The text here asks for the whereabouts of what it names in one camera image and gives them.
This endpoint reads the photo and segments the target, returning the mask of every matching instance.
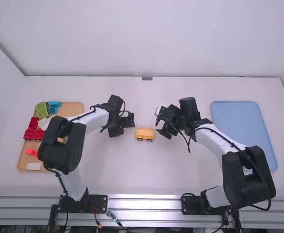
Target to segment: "black cable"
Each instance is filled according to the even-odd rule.
[[[67,225],[67,222],[68,222],[68,213],[66,213],[66,222],[65,222],[65,224],[64,224],[65,227],[66,227],[66,225]]]
[[[179,132],[179,134],[184,138],[184,140],[185,140],[185,142],[186,142],[186,145],[187,145],[187,147],[188,147],[188,152],[190,153],[189,142],[187,142],[187,139],[185,138],[184,134],[183,134],[181,131],[178,130],[178,132]]]
[[[122,117],[122,115],[124,114],[124,112],[126,111],[126,102],[124,101],[123,102],[123,110],[122,111],[120,111],[119,113],[121,113],[122,112],[122,114],[121,115],[119,115],[119,117]]]
[[[207,128],[207,127],[201,127],[201,128],[197,128],[195,129],[195,132],[198,130],[210,130],[211,132],[217,134],[218,136],[220,136],[222,139],[224,139],[226,142],[228,142],[232,147],[234,147],[235,149],[237,149],[239,152],[241,152],[241,154],[243,155],[243,157],[252,165],[253,170],[256,171],[256,173],[258,174],[259,178],[261,179],[262,182],[266,182],[266,180],[264,179],[263,175],[260,173],[259,169],[257,168],[257,166],[254,164],[254,162],[246,155],[245,152],[243,152],[239,147],[237,147],[233,142],[231,142],[230,140],[228,140],[226,137],[224,137],[223,135],[221,135],[220,133],[218,133],[217,131]],[[261,208],[259,206],[256,205],[250,205],[253,208],[262,210],[262,211],[268,211],[271,208],[271,199],[268,199],[268,207],[266,209]]]
[[[262,207],[259,207],[257,205],[250,205],[251,207],[254,207],[256,209],[259,209],[259,210],[262,210],[262,211],[268,211],[271,207],[271,199],[268,199],[268,206],[266,209],[262,208]]]
[[[64,183],[63,183],[63,181],[62,181],[62,178],[61,178],[59,172],[54,171],[54,170],[49,169],[49,168],[46,168],[46,170],[47,170],[47,171],[50,171],[50,172],[53,172],[53,173],[56,174],[55,176],[56,176],[57,178],[59,178],[60,184],[61,184],[61,186],[62,186],[62,188],[63,188],[63,192],[68,196],[67,189],[66,189],[65,186],[64,186]]]
[[[91,114],[91,113],[95,113],[96,110],[97,110],[96,107],[91,106],[89,109],[91,109],[91,108],[93,108],[93,111],[92,111],[92,112],[88,112],[88,113],[85,113],[85,114],[83,114],[83,115],[81,115],[81,116],[77,116],[77,117],[71,119],[69,122],[73,122],[73,121],[75,121],[75,120],[79,120],[80,118],[85,117],[85,116],[87,116],[87,115],[89,115],[89,114]],[[68,124],[68,123],[67,123],[65,126],[63,126],[63,127],[59,130],[59,132],[56,134],[55,138],[58,138],[58,137],[60,136],[60,134],[61,134],[68,126],[70,126],[70,124]]]
[[[213,231],[212,233],[218,232],[220,229],[222,229],[222,227],[224,226],[224,222],[225,222],[225,214],[222,216],[223,220],[221,222],[221,226],[219,228],[217,228],[215,231]]]
[[[89,115],[89,114],[91,114],[91,113],[95,113],[95,111],[96,111],[97,109],[96,109],[94,106],[91,106],[91,107],[89,108],[89,110],[91,110],[91,108],[93,108],[93,111],[92,111],[92,112],[88,112],[88,113],[83,114],[83,115],[81,115],[81,116],[75,117],[75,118],[73,118],[73,119],[70,120],[70,121],[79,120],[80,118],[85,117],[85,116],[87,116],[87,115]]]

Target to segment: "white table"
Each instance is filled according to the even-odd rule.
[[[201,117],[212,119],[215,100],[252,100],[259,104],[278,160],[272,173],[277,197],[271,211],[251,208],[240,212],[243,227],[284,228],[284,89],[279,78],[212,77],[30,77],[26,78],[0,142],[0,224],[46,225],[51,204],[62,190],[49,173],[17,170],[24,130],[41,101],[79,101],[88,109],[121,96],[134,112],[137,127],[154,127],[158,105],[178,105],[194,96]],[[218,227],[218,216],[183,216],[180,195],[222,184],[219,162],[208,149],[192,143],[187,152],[180,136],[168,140],[159,134],[152,143],[134,138],[135,129],[110,139],[107,132],[93,132],[84,141],[79,165],[90,193],[108,194],[125,226]],[[113,225],[105,216],[103,225]],[[59,215],[63,224],[65,215]],[[69,225],[95,225],[93,215],[70,214]]]

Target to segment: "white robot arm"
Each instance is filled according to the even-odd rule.
[[[160,120],[165,122],[163,128],[157,130],[159,134],[171,139],[172,135],[184,131],[190,139],[207,147],[219,159],[223,185],[201,192],[200,203],[204,213],[221,206],[240,209],[275,197],[276,189],[263,150],[258,146],[247,147],[238,143],[217,129],[210,120],[201,119],[194,97],[181,99],[180,108],[159,106],[155,115],[156,126]],[[253,172],[245,175],[244,166]]]
[[[127,111],[128,116],[119,116],[123,103],[120,97],[111,95],[107,103],[91,106],[88,112],[51,119],[38,149],[38,159],[56,174],[65,195],[74,201],[80,201],[87,192],[78,169],[85,134],[102,128],[101,132],[108,129],[109,136],[116,137],[124,133],[124,128],[134,127],[133,113]],[[58,138],[66,138],[66,143]]]

